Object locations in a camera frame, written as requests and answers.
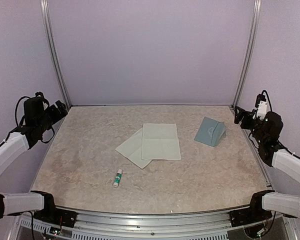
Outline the teal blue envelope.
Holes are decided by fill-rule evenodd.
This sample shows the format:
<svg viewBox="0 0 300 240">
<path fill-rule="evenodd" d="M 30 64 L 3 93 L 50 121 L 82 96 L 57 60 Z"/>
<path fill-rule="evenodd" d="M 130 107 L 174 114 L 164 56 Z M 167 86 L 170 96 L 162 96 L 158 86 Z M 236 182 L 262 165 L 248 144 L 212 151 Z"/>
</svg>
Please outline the teal blue envelope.
<svg viewBox="0 0 300 240">
<path fill-rule="evenodd" d="M 225 134 L 226 126 L 224 122 L 204 117 L 194 140 L 210 147 L 216 147 Z"/>
</svg>

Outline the white letter sheet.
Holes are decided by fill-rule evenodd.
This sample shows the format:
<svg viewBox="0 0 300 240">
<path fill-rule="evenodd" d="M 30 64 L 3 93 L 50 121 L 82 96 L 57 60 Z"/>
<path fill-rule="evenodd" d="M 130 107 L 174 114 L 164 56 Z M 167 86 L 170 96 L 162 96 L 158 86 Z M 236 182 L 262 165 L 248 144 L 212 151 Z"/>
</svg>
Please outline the white letter sheet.
<svg viewBox="0 0 300 240">
<path fill-rule="evenodd" d="M 142 136 L 143 128 L 140 128 L 115 149 L 116 152 L 127 158 L 140 169 L 144 169 L 152 161 L 142 160 Z"/>
<path fill-rule="evenodd" d="M 144 123 L 141 159 L 179 161 L 182 159 L 175 123 Z"/>
</svg>

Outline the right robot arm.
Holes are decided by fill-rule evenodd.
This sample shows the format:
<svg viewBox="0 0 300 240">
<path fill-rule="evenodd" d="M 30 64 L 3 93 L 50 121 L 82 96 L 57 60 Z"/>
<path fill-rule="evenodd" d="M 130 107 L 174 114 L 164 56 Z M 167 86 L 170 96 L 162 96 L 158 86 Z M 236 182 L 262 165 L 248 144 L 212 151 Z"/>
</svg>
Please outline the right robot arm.
<svg viewBox="0 0 300 240">
<path fill-rule="evenodd" d="M 242 129 L 250 130 L 258 144 L 257 152 L 269 167 L 284 172 L 300 184 L 300 159 L 279 142 L 283 122 L 280 115 L 273 111 L 264 118 L 255 117 L 256 111 L 234 108 L 234 123 L 241 123 Z M 246 218 L 250 222 L 270 218 L 271 212 L 278 212 L 290 218 L 300 219 L 300 196 L 264 190 L 252 195 Z"/>
</svg>

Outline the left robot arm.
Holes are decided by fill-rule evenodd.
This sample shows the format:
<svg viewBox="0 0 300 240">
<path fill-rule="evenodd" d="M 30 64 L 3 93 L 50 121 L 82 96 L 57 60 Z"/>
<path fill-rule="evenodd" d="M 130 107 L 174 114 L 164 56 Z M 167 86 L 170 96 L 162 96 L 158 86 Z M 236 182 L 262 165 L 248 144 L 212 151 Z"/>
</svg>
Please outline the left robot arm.
<svg viewBox="0 0 300 240">
<path fill-rule="evenodd" d="M 35 144 L 46 141 L 43 135 L 53 131 L 54 124 L 67 114 L 67 107 L 61 101 L 50 104 L 42 92 L 33 97 L 22 96 L 23 116 L 16 120 L 14 129 L 8 132 L 0 143 L 0 176 L 23 153 L 32 149 Z M 16 216 L 25 212 L 38 213 L 53 223 L 60 218 L 52 194 L 42 191 L 26 193 L 0 193 L 0 219 L 4 216 Z"/>
</svg>

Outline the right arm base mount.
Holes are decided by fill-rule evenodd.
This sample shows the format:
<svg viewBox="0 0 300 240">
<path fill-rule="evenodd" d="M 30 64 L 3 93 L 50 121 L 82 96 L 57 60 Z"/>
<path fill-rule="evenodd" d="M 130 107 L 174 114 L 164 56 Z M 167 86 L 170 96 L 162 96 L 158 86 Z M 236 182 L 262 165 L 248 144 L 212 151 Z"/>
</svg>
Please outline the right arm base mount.
<svg viewBox="0 0 300 240">
<path fill-rule="evenodd" d="M 229 213 L 232 227 L 244 226 L 272 218 L 272 212 L 262 208 L 262 197 L 265 194 L 273 193 L 274 190 L 263 190 L 252 195 L 249 207 L 239 210 L 232 210 Z"/>
</svg>

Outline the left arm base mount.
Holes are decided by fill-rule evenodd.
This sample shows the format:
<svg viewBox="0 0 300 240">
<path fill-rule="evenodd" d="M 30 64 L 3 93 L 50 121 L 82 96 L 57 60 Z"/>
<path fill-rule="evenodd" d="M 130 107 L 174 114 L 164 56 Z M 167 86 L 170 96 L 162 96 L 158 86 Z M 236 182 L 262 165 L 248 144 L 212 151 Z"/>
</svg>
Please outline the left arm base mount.
<svg viewBox="0 0 300 240">
<path fill-rule="evenodd" d="M 54 197 L 50 193 L 37 190 L 32 190 L 31 192 L 40 194 L 44 199 L 43 209 L 34 212 L 33 216 L 35 219 L 60 227 L 74 227 L 77 220 L 77 212 L 56 207 Z"/>
</svg>

